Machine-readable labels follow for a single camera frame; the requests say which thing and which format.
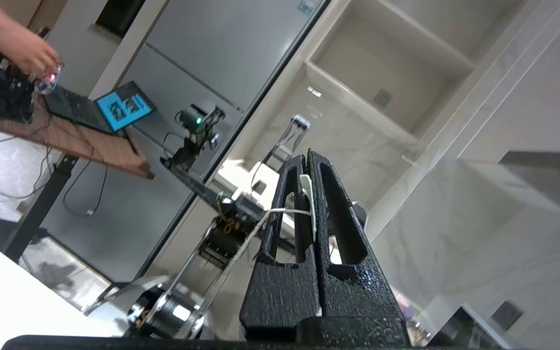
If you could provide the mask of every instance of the laptop screen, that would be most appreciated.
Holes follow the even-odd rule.
[[[114,131],[137,122],[156,109],[134,82],[99,97],[95,103]]]

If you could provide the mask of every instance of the blue screen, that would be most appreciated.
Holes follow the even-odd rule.
[[[151,107],[139,93],[123,97],[117,90],[99,98],[96,100],[96,104],[114,131],[151,113]]]

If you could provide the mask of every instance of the wooden table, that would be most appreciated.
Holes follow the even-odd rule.
[[[154,178],[140,147],[125,133],[107,135],[51,116],[40,95],[34,95],[33,119],[31,124],[20,124],[0,117],[0,131],[58,149],[72,157],[92,159],[110,168],[147,179]]]
[[[0,251],[14,262],[18,262],[28,244],[41,232],[40,225],[69,180],[78,158],[146,179],[154,177],[140,147],[125,132],[107,135],[49,115],[44,98],[40,95],[34,95],[31,124],[20,124],[0,117],[0,131],[64,152],[49,181],[33,196],[31,206],[16,226],[0,226]]]

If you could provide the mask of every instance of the laptop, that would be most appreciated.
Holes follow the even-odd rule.
[[[56,86],[45,95],[49,113],[73,123],[113,134],[156,111],[134,82],[128,82],[96,100]]]

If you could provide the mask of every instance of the desk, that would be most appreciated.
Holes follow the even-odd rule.
[[[32,124],[19,124],[0,118],[0,131],[46,144],[63,151],[64,155],[47,184],[34,195],[31,207],[0,245],[2,253],[16,262],[38,233],[40,224],[70,178],[78,158],[90,159],[146,179],[154,177],[145,155],[139,151],[140,147],[124,134],[106,135],[53,117],[46,110],[40,95],[34,95],[33,120]]]
[[[89,317],[0,253],[0,349],[26,334],[118,336],[112,324]]]

